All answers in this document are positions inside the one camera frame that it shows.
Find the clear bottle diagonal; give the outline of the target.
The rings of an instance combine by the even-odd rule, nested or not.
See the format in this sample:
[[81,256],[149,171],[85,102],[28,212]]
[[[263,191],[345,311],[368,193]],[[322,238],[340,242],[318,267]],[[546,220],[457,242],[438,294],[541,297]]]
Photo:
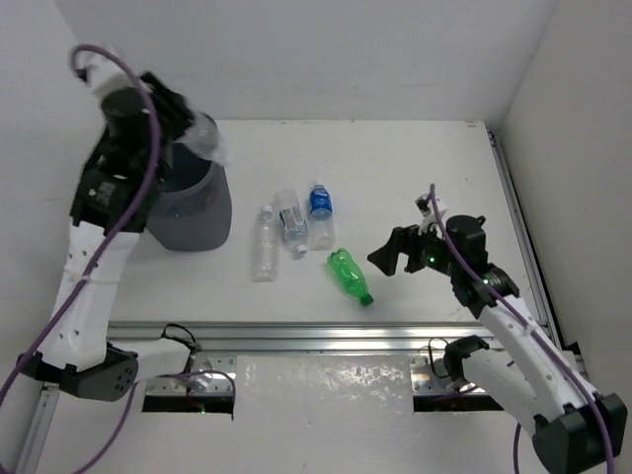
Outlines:
[[222,167],[232,163],[223,135],[216,122],[207,114],[195,112],[193,123],[186,129],[179,142],[203,160]]

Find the grey mesh waste bin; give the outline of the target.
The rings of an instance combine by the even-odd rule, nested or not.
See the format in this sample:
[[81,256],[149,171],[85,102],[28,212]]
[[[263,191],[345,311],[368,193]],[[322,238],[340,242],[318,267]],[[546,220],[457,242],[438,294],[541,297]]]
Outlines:
[[214,250],[226,242],[232,223],[226,167],[198,158],[179,140],[172,155],[173,169],[161,184],[147,229],[170,251]]

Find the clear bottle white cap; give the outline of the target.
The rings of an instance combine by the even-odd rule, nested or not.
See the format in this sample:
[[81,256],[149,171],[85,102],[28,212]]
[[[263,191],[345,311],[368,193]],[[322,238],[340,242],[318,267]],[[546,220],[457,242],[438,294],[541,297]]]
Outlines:
[[252,279],[254,282],[272,282],[278,274],[278,231],[273,208],[261,207],[255,223],[252,250]]

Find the clear bottle grey label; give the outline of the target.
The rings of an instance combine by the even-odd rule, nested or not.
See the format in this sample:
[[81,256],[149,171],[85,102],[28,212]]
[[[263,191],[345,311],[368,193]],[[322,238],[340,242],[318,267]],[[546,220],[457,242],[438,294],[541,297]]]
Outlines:
[[308,227],[297,194],[293,189],[281,190],[275,202],[285,247],[301,258],[308,252]]

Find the clear bottle blue label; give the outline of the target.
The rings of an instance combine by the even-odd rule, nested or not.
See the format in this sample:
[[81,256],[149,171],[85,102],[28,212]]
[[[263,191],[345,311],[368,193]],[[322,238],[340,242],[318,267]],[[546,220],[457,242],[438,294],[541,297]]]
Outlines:
[[308,219],[313,250],[330,250],[336,240],[331,195],[321,181],[315,181],[308,195]]

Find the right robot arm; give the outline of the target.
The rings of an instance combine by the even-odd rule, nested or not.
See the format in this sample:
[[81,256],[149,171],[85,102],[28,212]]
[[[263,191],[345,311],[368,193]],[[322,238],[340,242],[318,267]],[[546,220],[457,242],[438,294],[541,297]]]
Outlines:
[[454,383],[484,389],[530,436],[549,473],[583,473],[599,464],[615,469],[628,411],[615,394],[603,395],[562,356],[530,315],[508,274],[492,264],[486,248],[485,217],[456,215],[439,224],[396,227],[388,241],[368,255],[386,276],[398,258],[413,274],[432,269],[450,279],[452,292],[502,345],[502,360],[478,336],[446,346],[442,359]]

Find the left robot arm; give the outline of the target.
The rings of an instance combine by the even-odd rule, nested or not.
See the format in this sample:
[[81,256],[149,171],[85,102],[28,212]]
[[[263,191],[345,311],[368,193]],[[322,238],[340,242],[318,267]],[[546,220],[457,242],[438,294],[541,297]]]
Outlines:
[[139,378],[147,349],[119,349],[107,333],[119,281],[174,169],[174,144],[193,122],[184,97],[153,73],[138,91],[122,86],[100,103],[106,127],[84,164],[70,209],[69,248],[53,328],[19,356],[19,372],[80,399],[117,401]]

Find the green plastic bottle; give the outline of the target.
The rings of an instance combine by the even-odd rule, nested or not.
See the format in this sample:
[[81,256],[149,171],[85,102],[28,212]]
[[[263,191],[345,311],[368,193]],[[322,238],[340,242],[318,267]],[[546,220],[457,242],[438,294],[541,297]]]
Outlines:
[[356,299],[363,307],[373,303],[365,276],[347,249],[340,248],[331,253],[327,263],[348,296]]

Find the aluminium rail frame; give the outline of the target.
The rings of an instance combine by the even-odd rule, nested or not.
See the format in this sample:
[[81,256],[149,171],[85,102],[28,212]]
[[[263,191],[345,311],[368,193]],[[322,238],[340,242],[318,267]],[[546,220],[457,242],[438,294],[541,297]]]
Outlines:
[[[420,220],[416,198],[435,186],[451,213],[485,216],[491,260],[517,283],[550,336],[555,319],[495,134],[476,120],[224,120],[233,219],[228,240],[172,253],[144,235],[124,270],[110,316],[114,340],[153,340],[166,323],[219,353],[416,353],[489,332],[430,270],[384,276],[367,260],[396,226]],[[369,306],[345,296],[324,252],[279,254],[272,282],[254,282],[255,215],[275,193],[330,189],[336,244],[362,268]]]

